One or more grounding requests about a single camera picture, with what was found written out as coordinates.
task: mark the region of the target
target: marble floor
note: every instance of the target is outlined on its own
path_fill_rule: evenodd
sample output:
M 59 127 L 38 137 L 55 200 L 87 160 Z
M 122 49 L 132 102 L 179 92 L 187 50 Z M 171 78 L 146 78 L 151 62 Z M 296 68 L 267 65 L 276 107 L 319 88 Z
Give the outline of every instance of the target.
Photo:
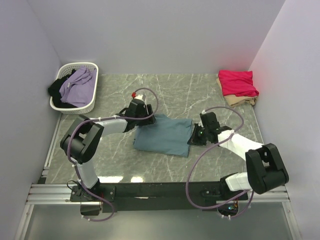
M 227 106 L 216 82 L 216 74 L 108 74 L 98 78 L 94 109 L 85 114 L 89 118 L 108 117 L 127 107 L 131 94 L 140 87 L 153 89 L 159 98 L 158 113 L 170 118 L 191 118 L 196 123 L 203 109 Z M 155 98 L 148 92 L 147 103 L 155 108 Z M 262 137 L 251 105 L 235 108 L 244 117 L 239 133 L 253 141 Z M 214 111 L 220 124 L 236 128 L 239 117 L 228 109 Z M 75 172 L 63 150 L 60 140 L 68 130 L 75 115 L 62 115 L 53 148 L 47 184 L 65 184 L 75 180 Z M 205 150 L 203 146 L 191 146 L 189 157 L 138 151 L 133 148 L 135 130 L 116 133 L 101 139 L 93 157 L 94 167 L 101 182 L 181 182 Z M 192 181 L 217 181 L 221 177 L 246 170 L 245 161 L 234 153 L 216 147 L 199 164 Z

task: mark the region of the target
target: white wall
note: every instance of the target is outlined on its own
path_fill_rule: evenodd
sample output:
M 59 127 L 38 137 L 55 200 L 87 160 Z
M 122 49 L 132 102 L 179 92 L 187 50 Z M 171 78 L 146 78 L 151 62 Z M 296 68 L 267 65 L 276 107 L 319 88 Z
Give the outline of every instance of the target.
M 250 69 L 265 142 L 276 144 L 304 240 L 320 239 L 320 1 L 286 0 Z
M 60 66 L 25 0 L 0 7 L 0 239 L 13 239 L 32 183 L 45 163 L 57 113 L 48 85 Z
M 247 70 L 284 0 L 28 0 L 62 63 L 101 73 Z

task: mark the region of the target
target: laundry basket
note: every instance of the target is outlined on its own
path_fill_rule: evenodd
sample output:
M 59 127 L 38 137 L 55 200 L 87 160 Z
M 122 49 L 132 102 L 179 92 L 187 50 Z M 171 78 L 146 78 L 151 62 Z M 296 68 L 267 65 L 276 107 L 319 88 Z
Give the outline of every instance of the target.
M 92 62 L 72 62 L 68 63 L 66 65 L 63 65 L 56 76 L 56 79 L 60 79 L 64 77 L 65 75 L 71 74 L 72 69 L 78 70 L 81 66 L 85 66 L 90 70 L 91 72 L 96 69 L 96 77 L 95 77 L 95 85 L 93 90 L 93 97 L 91 102 L 82 107 L 76 107 L 76 108 L 59 108 L 56 107 L 53 103 L 52 97 L 50 97 L 50 106 L 57 111 L 60 111 L 63 114 L 69 114 L 69 115 L 75 115 L 75 114 L 86 114 L 90 112 L 92 109 L 94 109 L 95 101 L 96 101 L 96 90 L 97 90 L 97 83 L 98 83 L 98 74 L 99 74 L 99 68 L 96 64 Z

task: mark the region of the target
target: lavender cloth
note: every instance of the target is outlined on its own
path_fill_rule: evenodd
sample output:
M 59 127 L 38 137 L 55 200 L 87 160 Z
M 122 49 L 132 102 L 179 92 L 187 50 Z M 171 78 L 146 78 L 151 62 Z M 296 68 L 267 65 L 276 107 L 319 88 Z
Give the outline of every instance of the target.
M 61 102 L 78 108 L 88 105 L 94 96 L 96 75 L 96 69 L 90 72 L 85 66 L 81 66 L 61 86 Z

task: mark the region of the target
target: purple cable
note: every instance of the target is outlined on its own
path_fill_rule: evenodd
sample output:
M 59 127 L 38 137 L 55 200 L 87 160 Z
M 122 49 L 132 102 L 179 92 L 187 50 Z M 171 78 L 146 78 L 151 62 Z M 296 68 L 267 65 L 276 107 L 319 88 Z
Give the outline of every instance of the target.
M 240 113 L 238 113 L 236 110 L 234 110 L 234 109 L 231 108 L 231 107 L 228 107 L 228 106 L 214 106 L 214 107 L 210 107 L 210 108 L 206 109 L 205 111 L 207 112 L 207 111 L 212 110 L 212 109 L 229 109 L 229 110 L 233 111 L 234 113 L 236 113 L 236 114 L 240 117 L 240 119 L 241 119 L 241 124 L 240 124 L 240 126 L 238 126 L 238 127 L 234 130 L 234 132 L 238 131 L 238 130 L 239 130 L 240 128 L 242 128 L 243 125 L 245 124 L 245 120 L 244 120 L 244 118 L 240 115 Z M 191 170 L 190 170 L 190 172 L 189 172 L 189 174 L 188 174 L 188 176 L 187 176 L 187 178 L 186 178 L 186 182 L 185 182 L 185 194 L 186 194 L 186 198 L 188 199 L 189 203 L 190 203 L 192 206 L 194 206 L 195 208 L 202 209 L 202 210 L 215 209 L 215 208 L 221 207 L 222 205 L 225 205 L 226 203 L 228 203 L 228 202 L 230 202 L 230 201 L 232 201 L 232 200 L 237 199 L 238 197 L 246 194 L 246 193 L 249 191 L 249 190 L 244 190 L 243 192 L 237 194 L 236 196 L 234 196 L 234 197 L 232 197 L 232 198 L 230 198 L 230 199 L 228 199 L 228 200 L 226 200 L 226 201 L 224 201 L 224 202 L 222 202 L 222 203 L 213 205 L 213 206 L 199 206 L 199 205 L 195 204 L 195 203 L 191 200 L 191 198 L 190 198 L 190 194 L 189 194 L 190 178 L 191 178 L 192 172 L 195 170 L 196 165 L 198 164 L 198 162 L 200 161 L 200 159 L 201 159 L 207 152 L 209 152 L 211 149 L 215 148 L 216 146 L 219 146 L 220 144 L 223 144 L 223 143 L 229 141 L 229 140 L 233 137 L 233 135 L 234 135 L 234 133 L 230 134 L 230 136 L 229 136 L 228 138 L 226 138 L 225 140 L 222 140 L 222 141 L 220 141 L 220 142 L 217 142 L 217 143 L 211 145 L 210 147 L 208 147 L 203 153 L 201 153 L 201 155 L 197 158 L 197 160 L 196 160 L 195 163 L 193 164 L 193 166 L 192 166 L 192 168 L 191 168 Z
M 158 99 L 156 93 L 155 93 L 153 90 L 151 90 L 150 88 L 141 87 L 141 88 L 138 88 L 137 90 L 135 90 L 134 92 L 136 93 L 136 92 L 139 91 L 139 90 L 148 90 L 148 91 L 150 91 L 150 92 L 154 95 L 155 100 L 156 100 L 156 107 L 155 107 L 155 110 L 154 110 L 154 112 L 153 112 L 152 114 L 150 114 L 149 116 L 146 116 L 146 117 L 139 117 L 139 118 L 138 118 L 138 117 L 127 117 L 127 116 L 116 116 L 116 117 L 111 116 L 111 117 L 103 117 L 103 118 L 101 118 L 101 119 L 99 119 L 99 118 L 88 119 L 88 120 L 85 120 L 85 121 L 81 122 L 81 123 L 74 129 L 73 133 L 72 133 L 71 136 L 70 136 L 70 141 L 69 141 L 69 143 L 68 143 L 68 147 L 67 147 L 67 151 L 66 151 L 66 156 L 67 156 L 68 160 L 74 165 L 75 173 L 76 173 L 78 179 L 80 180 L 81 186 L 83 187 L 83 189 L 84 189 L 88 194 L 90 194 L 91 196 L 99 199 L 100 201 L 103 201 L 103 202 L 105 202 L 106 204 L 110 205 L 110 207 L 111 207 L 111 209 L 112 209 L 112 213 L 111 213 L 108 217 L 103 218 L 103 219 L 91 219 L 91 218 L 89 218 L 89 217 L 87 217 L 87 216 L 84 216 L 84 218 L 87 219 L 88 221 L 92 221 L 92 222 L 103 222 L 103 221 L 105 221 L 105 220 L 108 220 L 108 219 L 110 219 L 110 218 L 115 214 L 115 208 L 114 208 L 113 204 L 112 204 L 111 202 L 109 202 L 108 200 L 106 200 L 106 199 L 104 199 L 104 198 L 102 198 L 102 197 L 100 197 L 100 196 L 92 193 L 91 191 L 89 191 L 89 189 L 88 189 L 88 188 L 85 186 L 85 184 L 82 182 L 80 173 L 79 173 L 78 168 L 77 168 L 77 163 L 74 162 L 74 161 L 71 159 L 71 143 L 72 143 L 72 140 L 74 139 L 77 131 L 81 128 L 81 126 L 82 126 L 82 125 L 85 125 L 85 124 L 87 124 L 87 123 L 90 123 L 90 122 L 100 122 L 100 121 L 107 121 L 107 120 L 112 120 L 112 119 L 146 120 L 146 119 L 148 119 L 148 118 L 151 118 L 151 117 L 158 111 L 158 108 L 159 108 L 159 99 Z

